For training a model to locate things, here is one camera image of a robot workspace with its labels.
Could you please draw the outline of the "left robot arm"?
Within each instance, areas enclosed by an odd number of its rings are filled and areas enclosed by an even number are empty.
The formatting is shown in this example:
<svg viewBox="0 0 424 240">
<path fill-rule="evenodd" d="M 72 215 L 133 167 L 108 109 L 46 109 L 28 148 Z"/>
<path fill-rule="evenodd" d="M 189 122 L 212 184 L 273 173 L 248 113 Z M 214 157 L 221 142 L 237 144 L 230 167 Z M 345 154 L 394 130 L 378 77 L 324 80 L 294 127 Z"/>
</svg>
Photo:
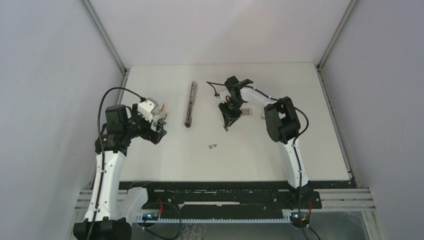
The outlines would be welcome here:
<svg viewBox="0 0 424 240">
<path fill-rule="evenodd" d="M 149 98 L 133 104 L 130 113 L 127 110 L 124 104 L 105 110 L 106 123 L 95 141 L 96 174 L 90 203 L 83 221 L 73 226 L 78 240 L 129 240 L 141 206 L 149 209 L 156 203 L 154 192 L 136 187 L 118 206 L 120 177 L 132 139 L 142 138 L 156 145 L 167 133 L 167 115 L 156 101 Z"/>
</svg>

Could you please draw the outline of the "small beige stapler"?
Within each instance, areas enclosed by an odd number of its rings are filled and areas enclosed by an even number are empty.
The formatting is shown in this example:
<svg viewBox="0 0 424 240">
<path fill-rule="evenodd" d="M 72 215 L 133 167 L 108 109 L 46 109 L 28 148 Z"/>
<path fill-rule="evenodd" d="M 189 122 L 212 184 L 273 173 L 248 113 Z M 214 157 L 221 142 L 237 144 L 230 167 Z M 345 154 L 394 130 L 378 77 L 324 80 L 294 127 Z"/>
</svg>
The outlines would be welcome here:
<svg viewBox="0 0 424 240">
<path fill-rule="evenodd" d="M 158 116 L 158 120 L 161 120 L 161 121 L 165 122 L 165 121 L 166 121 L 167 116 L 168 116 L 168 114 L 167 114 L 167 113 L 161 112 L 161 113 L 159 114 L 159 116 Z"/>
</svg>

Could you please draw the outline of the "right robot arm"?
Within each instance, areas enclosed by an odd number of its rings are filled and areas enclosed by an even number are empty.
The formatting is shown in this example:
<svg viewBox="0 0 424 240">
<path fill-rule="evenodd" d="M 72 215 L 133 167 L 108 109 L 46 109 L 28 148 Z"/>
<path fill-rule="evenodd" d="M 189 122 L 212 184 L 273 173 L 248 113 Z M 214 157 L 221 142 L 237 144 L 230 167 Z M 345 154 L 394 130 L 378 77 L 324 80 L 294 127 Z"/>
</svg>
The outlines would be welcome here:
<svg viewBox="0 0 424 240">
<path fill-rule="evenodd" d="M 300 112 L 288 97 L 274 98 L 253 86 L 253 81 L 239 81 L 229 77 L 223 84 L 226 90 L 218 93 L 221 102 L 218 108 L 222 114 L 224 129 L 228 130 L 241 116 L 242 105 L 253 103 L 263 108 L 266 131 L 270 139 L 278 143 L 288 170 L 288 184 L 291 193 L 289 203 L 302 208 L 313 193 L 300 153 L 299 138 L 303 131 L 297 113 Z"/>
</svg>

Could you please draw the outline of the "small pink white stapler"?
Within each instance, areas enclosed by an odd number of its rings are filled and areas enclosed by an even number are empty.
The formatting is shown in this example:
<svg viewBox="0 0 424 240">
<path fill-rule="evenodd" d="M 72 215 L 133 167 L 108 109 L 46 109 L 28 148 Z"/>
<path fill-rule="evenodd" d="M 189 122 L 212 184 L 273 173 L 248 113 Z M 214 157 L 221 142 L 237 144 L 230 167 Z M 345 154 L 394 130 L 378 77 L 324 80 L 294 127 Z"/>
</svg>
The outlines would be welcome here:
<svg viewBox="0 0 424 240">
<path fill-rule="evenodd" d="M 166 104 L 166 103 L 164 103 L 163 105 L 162 105 L 162 108 L 160 109 L 160 111 L 159 111 L 159 114 L 160 113 L 167 113 L 167 108 L 168 108 L 168 105 Z"/>
</svg>

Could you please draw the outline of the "grey black long stapler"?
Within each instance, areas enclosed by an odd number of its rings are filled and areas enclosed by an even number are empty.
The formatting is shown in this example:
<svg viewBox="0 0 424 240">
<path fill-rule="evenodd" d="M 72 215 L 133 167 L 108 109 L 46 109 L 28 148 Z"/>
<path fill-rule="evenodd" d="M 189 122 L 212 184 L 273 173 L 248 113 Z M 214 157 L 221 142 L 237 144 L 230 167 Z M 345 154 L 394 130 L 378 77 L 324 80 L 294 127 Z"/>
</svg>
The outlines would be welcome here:
<svg viewBox="0 0 424 240">
<path fill-rule="evenodd" d="M 191 90 L 190 90 L 189 100 L 187 104 L 186 118 L 184 122 L 184 126 L 186 128 L 190 128 L 192 125 L 193 111 L 194 111 L 194 105 L 195 105 L 196 97 L 197 97 L 197 90 L 198 90 L 198 83 L 196 81 L 193 81 L 191 83 Z"/>
</svg>

